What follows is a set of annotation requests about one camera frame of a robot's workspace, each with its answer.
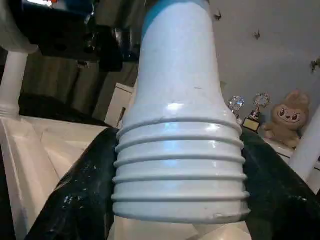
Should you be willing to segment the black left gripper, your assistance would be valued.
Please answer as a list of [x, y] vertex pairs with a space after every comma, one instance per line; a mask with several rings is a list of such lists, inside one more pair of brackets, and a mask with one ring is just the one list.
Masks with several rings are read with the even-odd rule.
[[47, 57], [119, 72], [139, 61], [144, 0], [25, 0], [23, 34]]

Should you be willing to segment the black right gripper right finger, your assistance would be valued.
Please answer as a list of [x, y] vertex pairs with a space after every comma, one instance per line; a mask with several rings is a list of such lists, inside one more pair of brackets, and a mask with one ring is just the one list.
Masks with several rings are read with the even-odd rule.
[[253, 240], [318, 240], [320, 201], [308, 185], [259, 136], [242, 136]]

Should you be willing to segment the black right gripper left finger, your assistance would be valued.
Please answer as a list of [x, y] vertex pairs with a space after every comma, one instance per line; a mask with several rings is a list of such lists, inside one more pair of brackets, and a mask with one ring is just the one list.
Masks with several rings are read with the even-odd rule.
[[112, 194], [118, 130], [103, 130], [61, 178], [27, 240], [106, 240], [114, 223]]

